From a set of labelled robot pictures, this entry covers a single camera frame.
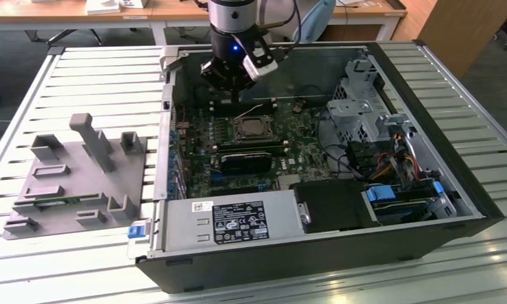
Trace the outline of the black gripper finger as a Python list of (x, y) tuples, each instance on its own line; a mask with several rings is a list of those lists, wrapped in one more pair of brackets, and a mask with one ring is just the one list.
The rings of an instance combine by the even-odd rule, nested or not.
[(236, 64), (221, 60), (209, 60), (201, 65), (201, 76), (212, 87), (230, 94), (232, 103), (238, 102), (238, 92), (236, 88)]
[(242, 65), (238, 65), (234, 75), (234, 103), (238, 103), (241, 98), (241, 92), (249, 89), (254, 85), (254, 81), (250, 79), (246, 69)]

